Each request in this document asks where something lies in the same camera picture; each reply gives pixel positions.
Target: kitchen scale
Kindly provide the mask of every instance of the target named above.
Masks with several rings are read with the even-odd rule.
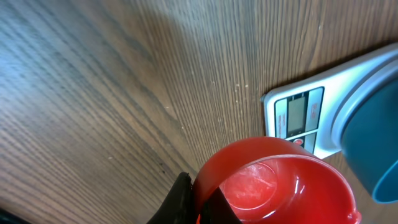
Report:
[[[266,134],[301,145],[320,159],[328,157],[341,150],[343,130],[359,106],[396,78],[398,44],[392,44],[276,88],[262,97]]]

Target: scale platform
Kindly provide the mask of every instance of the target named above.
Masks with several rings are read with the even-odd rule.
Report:
[[[353,112],[396,78],[398,44],[392,44],[273,89],[262,97],[266,135],[292,141],[320,159],[328,157],[341,150],[341,136]]]

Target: white scale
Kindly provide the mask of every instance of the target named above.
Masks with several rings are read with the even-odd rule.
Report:
[[[343,130],[356,108],[397,77],[398,44],[392,44],[276,88],[262,97],[266,134],[301,145],[320,159],[330,156],[341,150]]]

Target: blue cup rim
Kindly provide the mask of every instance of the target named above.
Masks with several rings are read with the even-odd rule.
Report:
[[[377,184],[374,186],[373,191],[372,191],[372,198],[374,201],[376,201],[377,203],[381,203],[381,204],[388,204],[388,203],[394,203],[394,202],[398,202],[398,198],[395,200],[389,200],[389,201],[380,201],[376,195],[379,191],[379,187],[380,185],[385,181],[385,179],[387,178],[387,176],[391,173],[391,171],[393,169],[398,169],[398,160],[395,161],[395,163],[393,163],[393,165],[390,166],[390,168],[388,168],[387,171],[385,171],[385,173],[381,176],[381,178],[379,179],[379,181],[377,182]]]

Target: wooden surface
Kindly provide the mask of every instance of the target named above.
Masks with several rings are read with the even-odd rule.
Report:
[[[176,176],[264,135],[271,88],[398,40],[398,2],[0,1],[0,207],[145,223]],[[364,224],[396,223],[341,154]]]

